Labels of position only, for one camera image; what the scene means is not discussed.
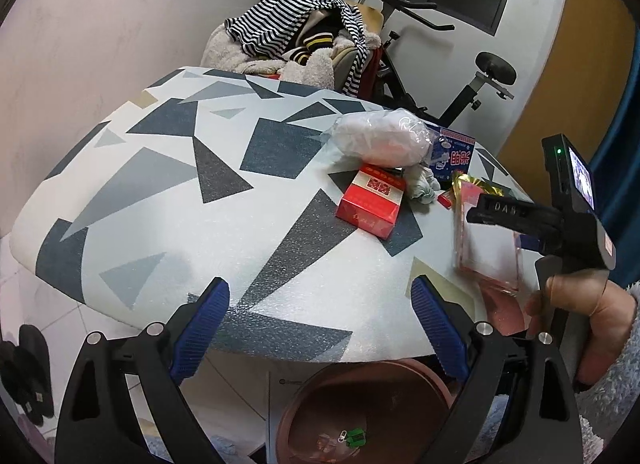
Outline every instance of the wall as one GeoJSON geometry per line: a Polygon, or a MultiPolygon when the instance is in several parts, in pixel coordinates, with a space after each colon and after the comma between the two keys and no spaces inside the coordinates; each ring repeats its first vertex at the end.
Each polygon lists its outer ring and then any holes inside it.
{"type": "Polygon", "coordinates": [[[456,25],[453,32],[431,31],[396,12],[386,29],[402,38],[391,55],[418,106],[427,106],[436,116],[471,82],[479,52],[493,52],[510,62],[518,73],[510,88],[515,100],[501,100],[486,86],[479,94],[479,110],[467,108],[452,126],[497,153],[542,73],[563,5],[564,0],[508,0],[495,36],[438,12],[417,11],[434,23],[456,25]]]}
{"type": "Polygon", "coordinates": [[[566,134],[590,160],[620,103],[636,25],[622,0],[566,0],[556,42],[500,161],[529,194],[550,201],[540,140],[566,134]]]}
{"type": "Polygon", "coordinates": [[[258,0],[17,0],[0,26],[0,237],[95,123],[258,0]]]}
{"type": "MultiPolygon", "coordinates": [[[[0,236],[46,174],[95,123],[174,68],[198,65],[209,33],[257,0],[17,0],[0,27],[0,236]]],[[[455,128],[497,151],[542,71],[563,0],[509,0],[496,36],[456,21],[436,34],[395,14],[396,65],[419,104],[440,114],[478,52],[509,60],[515,101],[482,92],[455,128]]],[[[428,11],[436,22],[452,18],[428,11]]]]}

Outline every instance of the pile of clothes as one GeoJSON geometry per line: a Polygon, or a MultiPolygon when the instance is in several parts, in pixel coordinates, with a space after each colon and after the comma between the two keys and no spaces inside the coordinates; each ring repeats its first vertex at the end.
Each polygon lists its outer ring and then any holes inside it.
{"type": "Polygon", "coordinates": [[[369,51],[380,46],[359,9],[343,0],[260,0],[213,31],[200,66],[333,90],[334,60],[354,49],[342,91],[357,97],[369,51]]]}

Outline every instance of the human hand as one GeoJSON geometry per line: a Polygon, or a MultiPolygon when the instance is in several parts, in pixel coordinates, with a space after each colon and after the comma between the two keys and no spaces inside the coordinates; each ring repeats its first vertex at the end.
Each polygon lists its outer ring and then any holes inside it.
{"type": "MultiPolygon", "coordinates": [[[[629,339],[636,318],[636,300],[612,281],[602,292],[602,280],[595,271],[556,275],[546,281],[545,295],[553,307],[591,318],[591,336],[582,355],[577,379],[595,384],[616,362],[629,339]]],[[[532,317],[530,329],[540,330],[540,294],[534,295],[525,312],[532,317]]]]}

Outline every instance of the blue curtain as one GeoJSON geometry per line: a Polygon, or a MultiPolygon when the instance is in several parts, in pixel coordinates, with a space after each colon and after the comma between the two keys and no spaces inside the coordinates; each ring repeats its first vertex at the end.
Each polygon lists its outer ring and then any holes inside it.
{"type": "Polygon", "coordinates": [[[626,287],[640,280],[640,32],[620,107],[591,169],[596,212],[617,249],[610,279],[626,287]]]}

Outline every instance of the black saddle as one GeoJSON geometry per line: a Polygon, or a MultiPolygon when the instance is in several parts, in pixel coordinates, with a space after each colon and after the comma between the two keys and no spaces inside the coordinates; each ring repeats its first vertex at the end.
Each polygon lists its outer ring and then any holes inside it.
{"type": "Polygon", "coordinates": [[[480,52],[476,58],[476,66],[500,84],[511,85],[516,82],[518,76],[513,66],[491,52],[480,52]]]}

